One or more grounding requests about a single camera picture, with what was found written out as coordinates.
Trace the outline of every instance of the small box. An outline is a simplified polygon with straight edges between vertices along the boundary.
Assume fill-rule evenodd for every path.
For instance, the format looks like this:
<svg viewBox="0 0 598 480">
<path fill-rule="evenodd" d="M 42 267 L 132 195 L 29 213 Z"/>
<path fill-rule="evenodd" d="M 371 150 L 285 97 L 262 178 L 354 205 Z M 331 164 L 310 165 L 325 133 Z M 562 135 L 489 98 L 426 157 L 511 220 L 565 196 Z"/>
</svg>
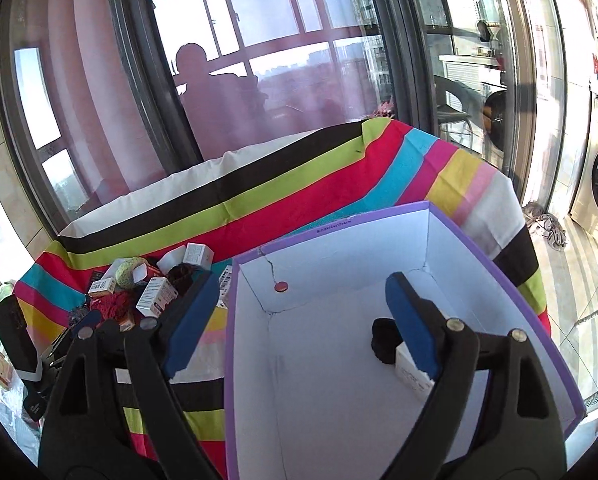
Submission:
<svg viewBox="0 0 598 480">
<path fill-rule="evenodd" d="M 161 271 L 157 267 L 149 264 L 141 264 L 132 271 L 132 280 L 135 285 L 148 285 L 148 282 L 161 275 Z"/>
<path fill-rule="evenodd" d="M 233 275 L 233 266 L 229 265 L 223 269 L 221 276 L 219 276 L 219 301 L 217 301 L 217 306 L 221 308 L 228 308 L 228 306 L 223 301 L 230 290 L 230 278 Z"/>
<path fill-rule="evenodd" d="M 134 327 L 134 314 L 131 310 L 119 321 L 119 332 L 126 332 Z"/>
<path fill-rule="evenodd" d="M 114 278 L 106 278 L 105 280 L 98 280 L 90 285 L 88 295 L 90 298 L 100 298 L 102 296 L 109 296 L 114 292 L 116 287 L 116 280 Z"/>
<path fill-rule="evenodd" d="M 101 277 L 102 280 L 105 280 L 106 278 L 114 278 L 114 275 L 116 274 L 116 270 L 121 266 L 122 263 L 124 263 L 128 258 L 117 258 L 114 260 L 114 262 L 112 262 L 112 264 L 108 267 L 108 269 L 106 269 L 106 272 L 104 272 L 103 276 Z"/>
<path fill-rule="evenodd" d="M 183 256 L 183 263 L 192 265 L 193 267 L 200 267 L 204 270 L 210 270 L 214 256 L 215 252 L 207 245 L 188 244 L 186 253 Z"/>
<path fill-rule="evenodd" d="M 137 310 L 144 316 L 159 317 L 177 296 L 176 289 L 167 278 L 153 278 L 148 282 L 141 298 L 139 298 Z"/>
<path fill-rule="evenodd" d="M 427 373 L 415 366 L 406 343 L 397 346 L 395 358 L 394 371 L 397 373 L 397 377 L 415 392 L 421 402 L 426 402 L 435 383 L 430 380 Z"/>
<path fill-rule="evenodd" d="M 14 367 L 8 362 L 5 355 L 0 352 L 0 386 L 9 390 L 13 373 Z"/>
<path fill-rule="evenodd" d="M 157 267 L 165 276 L 167 273 L 170 272 L 172 267 L 177 266 L 181 262 L 183 262 L 183 257 L 186 254 L 186 246 L 180 245 L 179 247 L 175 247 L 173 250 L 168 251 L 163 255 L 163 257 L 157 262 Z"/>
</svg>

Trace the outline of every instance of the person silhouette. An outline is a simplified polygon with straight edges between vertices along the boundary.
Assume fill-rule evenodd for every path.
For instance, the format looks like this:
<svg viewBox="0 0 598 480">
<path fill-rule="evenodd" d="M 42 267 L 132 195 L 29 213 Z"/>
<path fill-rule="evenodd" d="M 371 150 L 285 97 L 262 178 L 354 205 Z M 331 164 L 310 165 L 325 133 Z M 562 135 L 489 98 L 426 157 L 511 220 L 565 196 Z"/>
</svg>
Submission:
<svg viewBox="0 0 598 480">
<path fill-rule="evenodd" d="M 256 76 L 210 75 L 205 50 L 196 43 L 183 45 L 175 60 L 175 84 L 186 85 L 179 99 L 204 158 L 269 140 L 263 127 L 266 95 Z"/>
</svg>

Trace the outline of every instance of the small white box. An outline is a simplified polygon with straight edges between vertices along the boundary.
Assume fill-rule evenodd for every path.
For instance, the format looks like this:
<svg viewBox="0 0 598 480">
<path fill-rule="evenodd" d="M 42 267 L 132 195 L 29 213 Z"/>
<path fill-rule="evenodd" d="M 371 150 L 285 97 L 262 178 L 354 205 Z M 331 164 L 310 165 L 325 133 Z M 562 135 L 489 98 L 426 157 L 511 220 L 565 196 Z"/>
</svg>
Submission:
<svg viewBox="0 0 598 480">
<path fill-rule="evenodd" d="M 137 310 L 144 316 L 159 317 L 177 296 L 176 289 L 167 278 L 153 278 L 148 282 L 141 298 L 139 298 Z"/>
<path fill-rule="evenodd" d="M 134 314 L 131 310 L 119 321 L 119 332 L 125 332 L 134 328 Z"/>
<path fill-rule="evenodd" d="M 170 272 L 172 267 L 177 266 L 181 262 L 183 262 L 183 257 L 186 254 L 186 246 L 180 245 L 179 247 L 175 247 L 172 251 L 168 251 L 163 255 L 163 257 L 157 262 L 157 267 L 159 270 L 166 275 Z"/>
<path fill-rule="evenodd" d="M 114 278 L 105 278 L 104 280 L 98 280 L 92 282 L 88 295 L 90 298 L 100 298 L 102 296 L 109 296 L 114 292 L 116 287 L 116 280 Z"/>
<path fill-rule="evenodd" d="M 215 252 L 207 245 L 188 244 L 186 254 L 183 256 L 183 263 L 210 270 L 214 256 Z"/>
<path fill-rule="evenodd" d="M 233 275 L 233 266 L 229 265 L 223 269 L 221 276 L 219 276 L 219 301 L 217 301 L 217 306 L 221 308 L 228 308 L 228 306 L 223 301 L 230 290 L 230 278 Z"/>
<path fill-rule="evenodd" d="M 401 382 L 415 392 L 419 400 L 426 402 L 435 383 L 430 380 L 427 373 L 422 372 L 415 366 L 406 343 L 397 346 L 394 371 Z"/>
<path fill-rule="evenodd" d="M 148 285 L 151 279 L 160 277 L 161 272 L 150 264 L 141 264 L 132 271 L 132 280 L 135 286 Z"/>
</svg>

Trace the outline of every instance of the blue gripper pad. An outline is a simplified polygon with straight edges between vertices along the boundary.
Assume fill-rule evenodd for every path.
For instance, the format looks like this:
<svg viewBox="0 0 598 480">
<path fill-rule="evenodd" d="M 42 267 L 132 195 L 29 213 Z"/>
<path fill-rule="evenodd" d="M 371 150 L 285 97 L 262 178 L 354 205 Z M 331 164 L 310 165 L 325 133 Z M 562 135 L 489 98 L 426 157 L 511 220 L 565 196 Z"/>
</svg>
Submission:
<svg viewBox="0 0 598 480">
<path fill-rule="evenodd" d="M 431 380 L 436 381 L 441 373 L 441 365 L 437 360 L 437 345 L 431 332 L 432 327 L 429 327 L 424 320 L 443 323 L 445 322 L 443 315 L 431 301 L 419 298 L 401 272 L 395 272 L 385 280 L 385 300 L 415 366 L 422 372 L 426 372 Z"/>
<path fill-rule="evenodd" d="M 172 379 L 176 372 L 188 366 L 190 358 L 199 344 L 199 339 L 201 339 L 210 320 L 210 316 L 212 316 L 217 306 L 219 277 L 214 272 L 208 274 L 207 281 L 196 294 L 192 290 L 195 284 L 193 283 L 190 287 L 189 292 L 193 295 L 192 298 L 189 298 L 188 293 L 181 298 L 181 300 L 190 301 L 191 303 L 172 335 L 170 335 L 166 356 L 161 365 L 161 370 L 169 379 Z"/>
</svg>

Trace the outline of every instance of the gray cloth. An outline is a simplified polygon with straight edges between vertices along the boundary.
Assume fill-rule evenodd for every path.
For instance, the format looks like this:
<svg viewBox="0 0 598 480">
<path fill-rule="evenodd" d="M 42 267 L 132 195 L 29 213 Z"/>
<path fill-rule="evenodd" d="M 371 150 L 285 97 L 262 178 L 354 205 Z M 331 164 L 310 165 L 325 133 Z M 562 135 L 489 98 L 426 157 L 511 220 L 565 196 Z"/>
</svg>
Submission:
<svg viewBox="0 0 598 480">
<path fill-rule="evenodd" d="M 566 231 L 557 220 L 557 217 L 551 213 L 544 213 L 537 202 L 528 202 L 522 208 L 526 226 L 532 233 L 539 233 L 546 238 L 548 245 L 555 251 L 563 251 L 568 243 Z"/>
</svg>

